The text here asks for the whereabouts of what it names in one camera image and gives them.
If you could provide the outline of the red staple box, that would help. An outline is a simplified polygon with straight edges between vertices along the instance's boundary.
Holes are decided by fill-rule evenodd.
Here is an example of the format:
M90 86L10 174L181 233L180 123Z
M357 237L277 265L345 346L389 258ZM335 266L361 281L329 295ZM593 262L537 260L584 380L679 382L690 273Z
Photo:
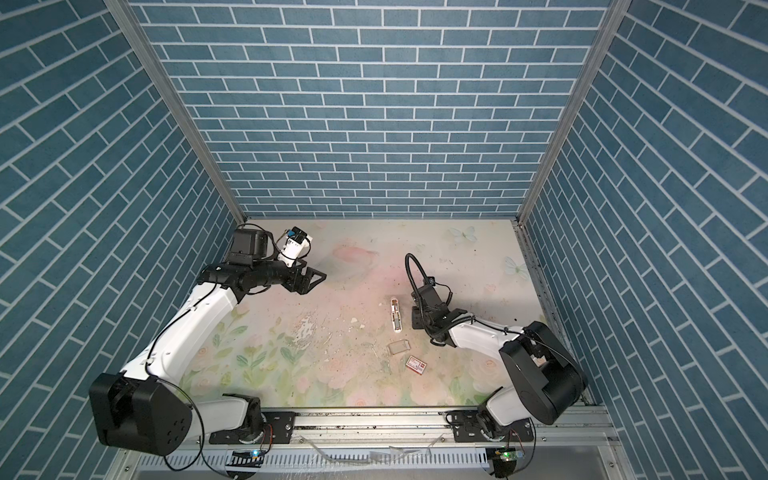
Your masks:
M413 355L410 355L406 360L405 366L410 371L418 375L423 375L427 368L427 363Z

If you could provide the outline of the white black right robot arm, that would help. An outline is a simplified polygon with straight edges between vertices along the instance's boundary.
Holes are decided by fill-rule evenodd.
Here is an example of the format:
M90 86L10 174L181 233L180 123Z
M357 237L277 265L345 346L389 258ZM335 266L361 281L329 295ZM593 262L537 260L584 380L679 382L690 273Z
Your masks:
M506 369L511 384L495 390L476 413L488 438L501 438L522 420L552 425L586 390L583 370L546 324L505 326L450 309L430 283L414 289L412 298L414 327L433 344L478 352Z

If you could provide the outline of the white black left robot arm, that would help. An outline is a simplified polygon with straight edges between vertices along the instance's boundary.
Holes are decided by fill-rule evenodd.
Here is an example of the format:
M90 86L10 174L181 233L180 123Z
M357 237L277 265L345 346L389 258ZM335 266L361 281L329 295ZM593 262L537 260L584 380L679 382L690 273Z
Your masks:
M104 446L166 457L186 441L215 436L241 444L260 442L266 419L256 397L225 394L195 402L181 379L217 325L249 296L281 286L305 295L324 273L307 265L312 238L293 227L278 245L255 224L236 227L225 258L209 264L180 311L149 345L117 373L91 384L89 402Z

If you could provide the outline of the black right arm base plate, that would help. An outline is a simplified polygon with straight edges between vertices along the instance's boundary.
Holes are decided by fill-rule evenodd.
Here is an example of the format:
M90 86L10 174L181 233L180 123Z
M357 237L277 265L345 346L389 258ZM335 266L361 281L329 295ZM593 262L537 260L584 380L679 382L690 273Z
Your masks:
M530 419L498 426L489 414L478 410L449 410L442 416L456 443L527 443L535 439Z

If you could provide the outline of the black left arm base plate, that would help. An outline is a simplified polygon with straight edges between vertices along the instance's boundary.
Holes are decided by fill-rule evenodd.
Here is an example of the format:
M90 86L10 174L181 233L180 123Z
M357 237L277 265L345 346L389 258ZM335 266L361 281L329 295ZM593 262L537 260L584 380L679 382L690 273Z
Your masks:
M268 446L289 444L293 435L297 414L291 411L262 413L262 420L255 432L245 427L236 430L222 430L212 433L208 442L212 445Z

